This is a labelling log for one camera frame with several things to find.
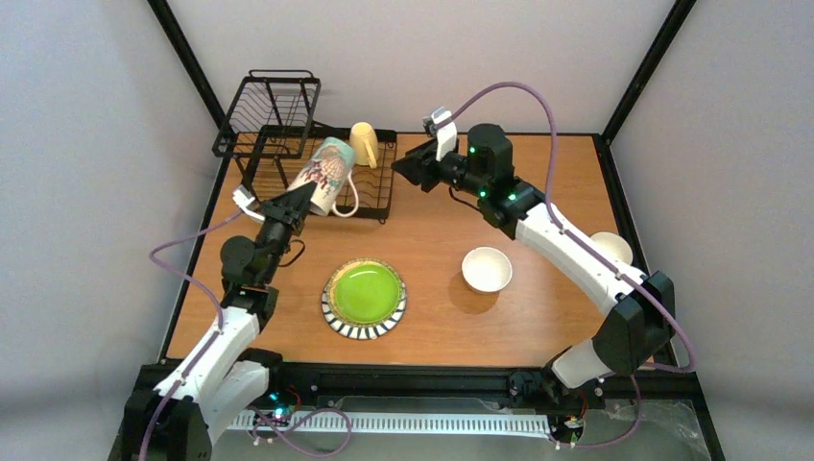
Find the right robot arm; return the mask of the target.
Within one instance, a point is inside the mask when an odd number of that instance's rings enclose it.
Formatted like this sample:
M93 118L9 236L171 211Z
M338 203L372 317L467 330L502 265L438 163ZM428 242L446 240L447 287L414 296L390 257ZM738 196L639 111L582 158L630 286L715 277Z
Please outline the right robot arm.
M553 263L604 317L592 338L545 365L549 394L559 397L599 377L630 376L674 337L672 280L609 255L570 224L544 192L515 174L513 144L502 128L479 124L467 133L467 153L458 147L458 140L436 136L393 169L424 192L443 182L472 194L486 222Z

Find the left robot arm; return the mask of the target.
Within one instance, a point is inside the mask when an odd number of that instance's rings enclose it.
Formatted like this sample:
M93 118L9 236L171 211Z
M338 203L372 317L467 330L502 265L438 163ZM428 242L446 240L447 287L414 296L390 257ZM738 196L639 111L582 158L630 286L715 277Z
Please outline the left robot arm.
M120 427L121 460L208 460L232 421L271 388L276 352L251 347L271 320L271 281L300 235L316 184L307 182L259 206L255 238L221 248L224 296L194 349L158 383L132 391Z

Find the black wire dish rack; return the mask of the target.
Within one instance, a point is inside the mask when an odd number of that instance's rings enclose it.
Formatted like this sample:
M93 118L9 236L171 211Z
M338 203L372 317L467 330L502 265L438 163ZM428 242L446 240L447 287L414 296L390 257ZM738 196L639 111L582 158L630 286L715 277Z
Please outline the black wire dish rack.
M212 152L235 162L241 184L258 200L283 193L325 138L349 140L350 128L314 119L321 89L321 80L308 70L251 70L239 85ZM384 224L393 198L397 134L374 133L377 166L353 167L360 199L355 215Z

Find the tall patterned ceramic cup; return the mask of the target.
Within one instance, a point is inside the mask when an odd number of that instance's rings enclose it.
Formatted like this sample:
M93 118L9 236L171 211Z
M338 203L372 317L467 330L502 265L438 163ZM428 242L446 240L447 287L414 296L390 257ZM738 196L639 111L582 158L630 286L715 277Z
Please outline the tall patterned ceramic cup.
M353 149L339 138L327 137L300 169L287 190L291 191L313 182L316 188L310 199L312 213L319 216L333 213L341 218L352 217L359 208L359 195L352 180L354 164ZM338 209L337 199L346 184L353 196L353 206L350 211L342 212Z

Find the yellow ceramic mug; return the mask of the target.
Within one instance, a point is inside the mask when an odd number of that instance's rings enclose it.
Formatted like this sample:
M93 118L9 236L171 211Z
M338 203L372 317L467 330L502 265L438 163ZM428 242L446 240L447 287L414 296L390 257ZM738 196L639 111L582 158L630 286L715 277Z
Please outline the yellow ceramic mug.
M355 123L350 129L348 144L354 152L354 161L357 165L378 167L378 139L371 124Z

